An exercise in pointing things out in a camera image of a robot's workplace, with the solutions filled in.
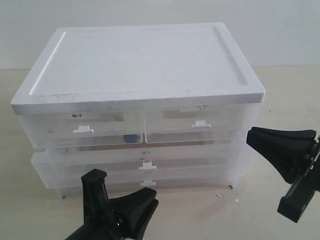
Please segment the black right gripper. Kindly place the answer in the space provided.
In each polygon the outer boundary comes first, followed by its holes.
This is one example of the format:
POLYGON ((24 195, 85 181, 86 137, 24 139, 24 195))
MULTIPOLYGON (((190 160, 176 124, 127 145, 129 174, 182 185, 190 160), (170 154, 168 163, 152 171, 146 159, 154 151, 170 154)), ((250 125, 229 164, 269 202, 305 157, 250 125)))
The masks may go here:
POLYGON ((312 129, 285 131, 252 127, 246 143, 292 184, 277 212, 298 222, 315 192, 320 191, 320 137, 312 129))

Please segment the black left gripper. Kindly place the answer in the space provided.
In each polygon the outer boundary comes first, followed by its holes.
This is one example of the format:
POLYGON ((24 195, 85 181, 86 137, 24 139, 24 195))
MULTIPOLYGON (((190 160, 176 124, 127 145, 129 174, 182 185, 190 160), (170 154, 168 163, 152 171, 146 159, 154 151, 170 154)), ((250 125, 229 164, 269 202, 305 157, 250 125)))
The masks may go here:
POLYGON ((105 186, 106 176, 105 171, 93 169, 81 177, 83 216, 87 222, 66 240, 143 239, 145 225, 149 223, 159 203, 156 200, 157 192, 144 187, 109 200, 105 186), (115 223, 115 230, 109 223, 115 223))

